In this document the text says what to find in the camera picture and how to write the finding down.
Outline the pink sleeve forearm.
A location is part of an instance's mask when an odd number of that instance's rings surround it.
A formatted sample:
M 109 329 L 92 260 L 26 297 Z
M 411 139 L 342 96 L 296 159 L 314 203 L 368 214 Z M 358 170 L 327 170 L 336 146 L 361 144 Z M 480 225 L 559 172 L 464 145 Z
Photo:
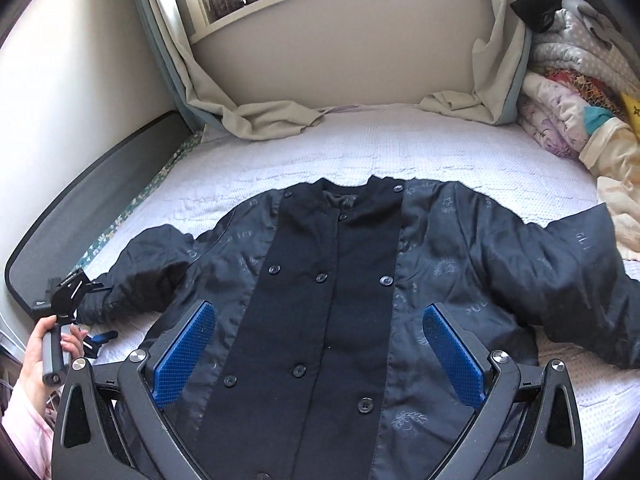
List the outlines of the pink sleeve forearm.
M 2 427 L 39 479 L 51 479 L 53 430 L 43 418 L 25 387 L 18 382 L 12 392 L 8 408 L 2 416 Z

